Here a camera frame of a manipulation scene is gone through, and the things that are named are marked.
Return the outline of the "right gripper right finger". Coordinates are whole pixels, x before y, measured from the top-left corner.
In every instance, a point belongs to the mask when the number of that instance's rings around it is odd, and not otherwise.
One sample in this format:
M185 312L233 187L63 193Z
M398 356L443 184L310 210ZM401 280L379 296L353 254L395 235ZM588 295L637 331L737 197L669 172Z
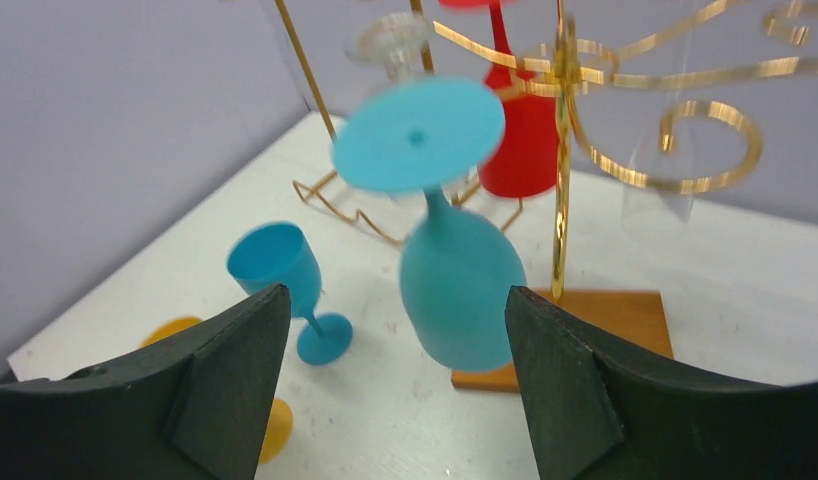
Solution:
M818 380L703 370L525 288L506 324L543 479L818 479Z

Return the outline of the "red plastic goblet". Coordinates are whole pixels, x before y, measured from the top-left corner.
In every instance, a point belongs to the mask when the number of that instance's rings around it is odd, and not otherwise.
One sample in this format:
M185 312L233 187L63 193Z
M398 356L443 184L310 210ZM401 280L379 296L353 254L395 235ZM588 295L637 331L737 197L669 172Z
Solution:
M488 7L494 49L512 54L506 35L501 3L512 1L443 0L442 7L477 10ZM490 89L513 86L513 71L493 64L484 83ZM499 149L479 169L479 180L489 193L502 198L522 199L542 194L557 183L559 137L555 99L523 96L502 101L506 128Z

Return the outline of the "teal plastic goblet front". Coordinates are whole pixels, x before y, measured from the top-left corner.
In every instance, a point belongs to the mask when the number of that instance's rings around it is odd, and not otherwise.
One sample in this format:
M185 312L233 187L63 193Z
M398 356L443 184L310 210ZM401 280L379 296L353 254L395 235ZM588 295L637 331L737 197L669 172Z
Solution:
M403 244L399 288L418 340L441 365L486 372L512 357L505 322L509 291L526 282L511 242L485 217L457 208L425 217Z

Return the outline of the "clear glass tumbler goblet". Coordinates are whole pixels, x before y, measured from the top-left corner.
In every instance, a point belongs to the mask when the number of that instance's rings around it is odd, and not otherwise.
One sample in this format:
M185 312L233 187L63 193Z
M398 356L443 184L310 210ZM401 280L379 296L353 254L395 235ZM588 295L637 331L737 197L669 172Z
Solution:
M385 15L351 34L344 53L352 63L382 68L391 83L405 83L426 75L422 55L433 30L420 13Z

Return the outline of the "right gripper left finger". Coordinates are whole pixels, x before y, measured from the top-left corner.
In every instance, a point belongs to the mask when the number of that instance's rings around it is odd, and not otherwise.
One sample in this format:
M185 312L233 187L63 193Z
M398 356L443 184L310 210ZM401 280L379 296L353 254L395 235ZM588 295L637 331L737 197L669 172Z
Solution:
M251 479L290 327L270 286L61 380L0 383L0 479Z

